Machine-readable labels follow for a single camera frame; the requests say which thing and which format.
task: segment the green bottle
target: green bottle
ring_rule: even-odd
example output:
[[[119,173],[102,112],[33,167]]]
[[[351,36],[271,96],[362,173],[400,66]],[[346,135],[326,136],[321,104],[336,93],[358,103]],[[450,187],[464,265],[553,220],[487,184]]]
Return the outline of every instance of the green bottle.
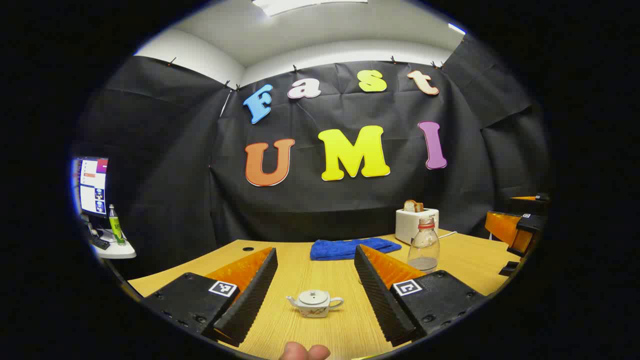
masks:
[[[125,245],[122,238],[122,229],[120,228],[120,221],[118,220],[118,214],[113,207],[113,204],[109,205],[109,223],[111,224],[111,230],[113,231],[113,237],[116,238],[118,245]]]

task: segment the plastic bottle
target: plastic bottle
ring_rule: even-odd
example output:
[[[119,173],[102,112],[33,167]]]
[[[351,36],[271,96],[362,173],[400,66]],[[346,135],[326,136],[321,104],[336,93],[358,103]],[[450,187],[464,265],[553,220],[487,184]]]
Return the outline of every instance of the plastic bottle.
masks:
[[[440,241],[433,218],[421,218],[418,233],[411,240],[407,263],[428,274],[434,272],[440,259]]]
[[[109,204],[109,223],[111,224],[111,230],[113,231],[113,237],[116,238],[118,245],[126,245],[124,238],[122,237],[122,229],[120,228],[120,220],[118,214],[113,207],[113,204]]]

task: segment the white toaster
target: white toaster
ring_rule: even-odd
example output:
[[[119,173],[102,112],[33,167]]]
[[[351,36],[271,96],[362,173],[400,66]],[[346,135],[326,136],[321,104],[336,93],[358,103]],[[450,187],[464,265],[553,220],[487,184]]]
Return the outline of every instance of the white toaster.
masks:
[[[411,239],[418,233],[418,223],[420,218],[433,217],[436,225],[435,231],[438,234],[440,228],[440,212],[436,209],[424,209],[419,213],[412,213],[405,210],[396,210],[396,239],[411,244]]]

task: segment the teapot spout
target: teapot spout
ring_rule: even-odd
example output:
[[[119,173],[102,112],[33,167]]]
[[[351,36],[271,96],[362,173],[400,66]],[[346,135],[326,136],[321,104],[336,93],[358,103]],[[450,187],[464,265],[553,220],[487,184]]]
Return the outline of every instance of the teapot spout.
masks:
[[[292,297],[288,296],[287,300],[291,303],[291,305],[298,307],[298,303],[296,303],[296,301]]]

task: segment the ceiling light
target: ceiling light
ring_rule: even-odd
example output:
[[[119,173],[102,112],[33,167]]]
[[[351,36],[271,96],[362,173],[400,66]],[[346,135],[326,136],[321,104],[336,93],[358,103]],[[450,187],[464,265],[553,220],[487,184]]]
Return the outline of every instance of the ceiling light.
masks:
[[[259,6],[265,14],[274,16],[279,13],[310,5],[327,3],[368,3],[368,1],[369,0],[253,0],[253,3]]]
[[[462,35],[466,34],[466,32],[462,31],[459,27],[455,26],[454,24],[449,24],[449,29],[453,29],[458,33],[461,33]]]

